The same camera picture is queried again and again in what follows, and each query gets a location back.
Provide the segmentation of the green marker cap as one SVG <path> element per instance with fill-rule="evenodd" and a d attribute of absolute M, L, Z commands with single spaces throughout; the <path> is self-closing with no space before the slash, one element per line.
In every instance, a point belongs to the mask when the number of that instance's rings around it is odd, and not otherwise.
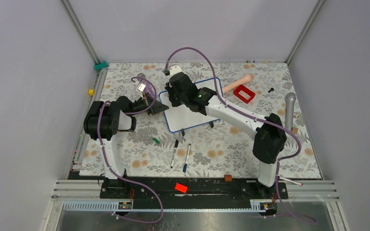
<path fill-rule="evenodd" d="M 156 144 L 160 144 L 160 141 L 159 141 L 157 138 L 152 138 L 152 140 L 153 140 Z"/>

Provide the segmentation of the blue framed whiteboard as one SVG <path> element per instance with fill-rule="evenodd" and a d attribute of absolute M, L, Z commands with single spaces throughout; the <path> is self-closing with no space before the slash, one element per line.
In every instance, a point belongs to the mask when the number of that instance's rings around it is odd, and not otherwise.
<path fill-rule="evenodd" d="M 185 105 L 173 107 L 169 101 L 168 91 L 159 93 L 160 102 L 169 107 L 164 111 L 168 131 L 171 133 L 194 128 L 203 124 L 218 121 L 219 119 L 192 112 Z"/>

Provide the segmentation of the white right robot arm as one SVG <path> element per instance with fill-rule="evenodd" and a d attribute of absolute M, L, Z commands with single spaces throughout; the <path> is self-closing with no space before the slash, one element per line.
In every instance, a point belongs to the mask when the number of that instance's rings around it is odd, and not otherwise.
<path fill-rule="evenodd" d="M 263 198 L 271 197 L 276 192 L 277 158 L 287 140 L 280 117 L 256 114 L 221 99 L 221 92 L 211 88 L 218 86 L 218 80 L 210 79 L 207 86 L 196 84 L 177 65 L 164 73 L 170 79 L 159 96 L 169 107 L 164 112 L 169 131 L 193 128 L 217 119 L 239 128 L 253 140 L 252 153 L 259 160 L 257 192 Z"/>

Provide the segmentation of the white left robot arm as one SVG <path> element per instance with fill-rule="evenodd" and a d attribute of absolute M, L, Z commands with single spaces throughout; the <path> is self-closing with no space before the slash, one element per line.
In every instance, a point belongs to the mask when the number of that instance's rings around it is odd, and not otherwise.
<path fill-rule="evenodd" d="M 112 192 L 119 198 L 130 193 L 130 185 L 122 180 L 126 177 L 121 154 L 117 149 L 117 133 L 134 132 L 136 114 L 146 112 L 149 116 L 164 112 L 169 106 L 156 101 L 149 93 L 136 101 L 120 96 L 115 101 L 94 101 L 83 121 L 84 132 L 95 141 L 105 165 L 103 176 L 117 180 L 112 185 Z"/>

